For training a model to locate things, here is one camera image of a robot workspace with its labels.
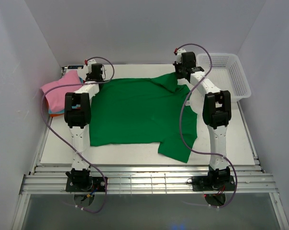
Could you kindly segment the green t shirt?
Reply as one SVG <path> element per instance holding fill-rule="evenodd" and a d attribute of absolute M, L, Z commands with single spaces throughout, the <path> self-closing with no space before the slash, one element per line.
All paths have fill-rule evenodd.
<path fill-rule="evenodd" d="M 90 145 L 159 143 L 159 154 L 188 162 L 198 136 L 197 114 L 182 106 L 189 92 L 174 72 L 111 80 L 92 98 Z"/>

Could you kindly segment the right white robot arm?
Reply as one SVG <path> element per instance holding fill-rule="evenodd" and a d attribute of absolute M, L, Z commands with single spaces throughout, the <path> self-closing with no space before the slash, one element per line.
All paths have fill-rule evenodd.
<path fill-rule="evenodd" d="M 222 91 L 205 76 L 205 70 L 197 66 L 196 55 L 183 48 L 176 49 L 174 62 L 179 79 L 186 79 L 196 86 L 204 97 L 202 118 L 210 135 L 210 162 L 208 175 L 194 179 L 201 189 L 219 190 L 230 182 L 230 168 L 226 158 L 226 132 L 232 117 L 231 94 Z"/>

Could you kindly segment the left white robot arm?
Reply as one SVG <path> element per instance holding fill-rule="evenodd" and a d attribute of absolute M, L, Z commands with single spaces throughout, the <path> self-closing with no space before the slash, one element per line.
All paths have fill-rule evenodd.
<path fill-rule="evenodd" d="M 65 94 L 64 120 L 71 133 L 72 146 L 76 149 L 72 169 L 66 175 L 68 187 L 74 187 L 78 191 L 89 191 L 93 187 L 90 164 L 84 158 L 90 147 L 91 99 L 100 91 L 99 83 L 104 82 L 102 68 L 102 64 L 89 65 L 84 85 Z"/>

